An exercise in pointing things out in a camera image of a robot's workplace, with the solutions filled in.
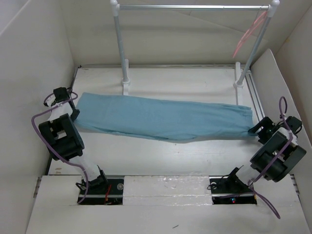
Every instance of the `white pipe connector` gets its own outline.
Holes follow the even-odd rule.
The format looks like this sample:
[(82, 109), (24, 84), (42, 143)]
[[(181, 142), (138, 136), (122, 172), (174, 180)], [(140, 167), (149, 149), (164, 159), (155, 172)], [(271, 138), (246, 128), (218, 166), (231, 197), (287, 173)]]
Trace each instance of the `white pipe connector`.
[(117, 0), (111, 0), (111, 7), (112, 7), (112, 11), (113, 11), (113, 16), (118, 16), (118, 12), (119, 12), (119, 4), (117, 2)]
[(267, 14), (269, 18), (273, 17), (273, 15), (275, 14), (275, 11), (277, 10), (278, 5), (279, 5), (279, 0), (272, 0), (270, 7), (268, 9), (268, 14)]

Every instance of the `folded blue fabric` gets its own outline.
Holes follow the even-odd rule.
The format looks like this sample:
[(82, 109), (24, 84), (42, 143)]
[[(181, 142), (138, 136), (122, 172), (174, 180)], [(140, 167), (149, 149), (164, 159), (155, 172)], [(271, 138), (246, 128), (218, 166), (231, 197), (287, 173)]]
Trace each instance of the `folded blue fabric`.
[(249, 107), (83, 93), (78, 126), (101, 133), (157, 140), (239, 138), (253, 127)]

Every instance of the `metal pole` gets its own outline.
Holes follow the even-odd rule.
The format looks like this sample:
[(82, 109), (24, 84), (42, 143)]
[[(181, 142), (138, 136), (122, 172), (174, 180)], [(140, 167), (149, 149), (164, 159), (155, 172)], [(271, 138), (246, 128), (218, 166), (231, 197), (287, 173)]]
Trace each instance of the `metal pole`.
[(123, 51), (123, 45), (122, 45), (122, 37), (121, 37), (119, 16), (118, 16), (119, 5), (118, 5), (116, 0), (111, 0), (111, 6), (112, 6), (112, 10), (113, 10), (115, 30), (116, 30), (116, 35), (117, 35), (118, 49), (119, 49), (119, 56), (120, 56), (120, 61), (121, 61), (122, 74), (123, 74), (122, 83), (126, 84), (126, 83), (129, 83), (130, 80), (128, 79), (128, 75), (127, 75), (127, 66), (126, 66), (126, 61), (125, 61), (125, 54)]
[(122, 10), (204, 10), (204, 11), (231, 11), (231, 10), (249, 10), (267, 11), (269, 6), (222, 6), (222, 5), (119, 5)]
[(242, 74), (240, 75), (239, 80), (237, 80), (235, 82), (234, 86), (239, 87), (239, 86), (243, 85), (243, 80), (244, 80), (244, 78), (245, 78), (245, 76), (246, 76), (246, 74), (248, 72), (248, 69), (249, 69), (251, 63), (253, 62), (253, 58), (254, 58), (254, 56), (255, 56), (255, 54), (257, 52), (257, 49), (258, 49), (258, 47), (259, 47), (259, 45), (261, 43), (261, 40), (262, 40), (262, 38), (263, 38), (263, 36), (265, 34), (265, 31), (267, 30), (267, 27), (268, 27), (268, 25), (269, 25), (269, 23), (271, 21), (271, 18), (273, 17), (273, 15), (274, 15), (274, 13), (276, 11), (278, 5), (279, 5), (279, 0), (273, 0), (272, 1), (271, 5), (269, 7), (269, 10), (268, 10), (267, 17), (264, 20), (262, 28), (261, 28), (261, 30), (259, 32), (258, 37), (257, 37), (257, 40), (255, 41), (255, 43), (253, 45), (253, 49), (252, 49), (252, 51), (251, 51), (251, 53), (249, 55), (249, 58), (248, 58), (248, 60), (247, 60), (247, 62), (245, 64), (244, 70), (243, 70)]

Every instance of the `purple cable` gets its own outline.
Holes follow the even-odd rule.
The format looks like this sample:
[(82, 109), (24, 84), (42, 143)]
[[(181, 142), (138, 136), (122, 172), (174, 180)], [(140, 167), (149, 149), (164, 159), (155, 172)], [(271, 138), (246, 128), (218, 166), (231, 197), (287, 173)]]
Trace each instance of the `purple cable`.
[[(76, 94), (75, 92), (72, 92), (72, 93), (75, 94), (76, 97), (75, 97), (75, 98), (71, 98), (71, 99), (69, 99), (69, 100), (66, 100), (66, 101), (62, 102), (61, 105), (65, 104), (65, 103), (68, 103), (68, 102), (70, 102), (70, 101), (73, 101), (73, 100), (75, 100), (75, 99), (78, 98), (78, 94)], [(36, 119), (37, 117), (42, 116), (42, 115), (44, 115), (44, 114), (46, 114), (46, 113), (48, 113), (48, 112), (50, 112), (50, 111), (52, 111), (52, 110), (55, 110), (55, 109), (58, 108), (58, 107), (59, 107), (59, 106), (57, 105), (57, 106), (55, 106), (55, 107), (50, 108), (49, 110), (46, 110), (46, 111), (44, 111), (44, 112), (42, 112), (42, 113), (39, 113), (39, 114), (34, 115), (34, 116), (31, 118), (31, 124), (33, 125), (33, 128), (34, 128), (35, 132), (36, 132), (37, 135), (40, 137), (40, 139), (43, 141), (43, 143), (48, 147), (48, 149), (49, 149), (59, 160), (61, 160), (62, 162), (66, 163), (66, 164), (68, 164), (68, 165), (70, 165), (70, 166), (79, 167), (80, 169), (82, 169), (82, 171), (83, 171), (83, 173), (84, 173), (84, 176), (86, 177), (86, 190), (85, 190), (85, 192), (84, 192), (83, 198), (78, 202), (78, 204), (80, 204), (80, 203), (86, 198), (86, 196), (87, 196), (87, 194), (88, 194), (88, 190), (89, 190), (88, 175), (87, 175), (87, 173), (86, 173), (84, 167), (81, 166), (81, 165), (75, 164), (75, 163), (71, 163), (71, 162), (66, 161), (65, 159), (63, 159), (63, 158), (52, 148), (52, 146), (44, 139), (44, 137), (41, 135), (41, 132), (39, 131), (39, 129), (36, 127), (36, 124), (35, 124), (35, 119)]]
[[(286, 150), (286, 148), (290, 145), (290, 143), (292, 142), (293, 140), (293, 134), (292, 134), (292, 131), (290, 129), (290, 127), (288, 126), (286, 120), (285, 120), (285, 113), (283, 113), (282, 111), (282, 100), (284, 100), (285, 102), (285, 113), (287, 112), (287, 101), (286, 101), (286, 98), (284, 96), (282, 96), (280, 99), (279, 99), (279, 112), (281, 114), (281, 118), (287, 128), (288, 131), (290, 131), (290, 137), (289, 137), (289, 140), (287, 141), (287, 143), (283, 146), (283, 148), (276, 154), (276, 156), (271, 160), (271, 162), (262, 170), (262, 172), (257, 176), (256, 179), (254, 180), (250, 180), (248, 181), (248, 187), (251, 189), (251, 191), (253, 192), (254, 195), (257, 195), (259, 198), (261, 198), (263, 200), (264, 203), (267, 204), (267, 206), (272, 210), (272, 212), (276, 215), (276, 217), (278, 219), (281, 219), (281, 216), (279, 215), (277, 209), (274, 207), (274, 205), (263, 195), (259, 194), (258, 192), (256, 192), (254, 190), (254, 187), (253, 187), (253, 183), (256, 183), (266, 172), (267, 170), (273, 165), (273, 163), (278, 159), (278, 157), (280, 157), (282, 155), (282, 153)], [(233, 194), (233, 195), (227, 195), (227, 196), (223, 196), (223, 198), (230, 198), (230, 197), (237, 197), (237, 196), (240, 196), (240, 195), (245, 195), (245, 194), (250, 194), (250, 193), (242, 193), (242, 194)]]

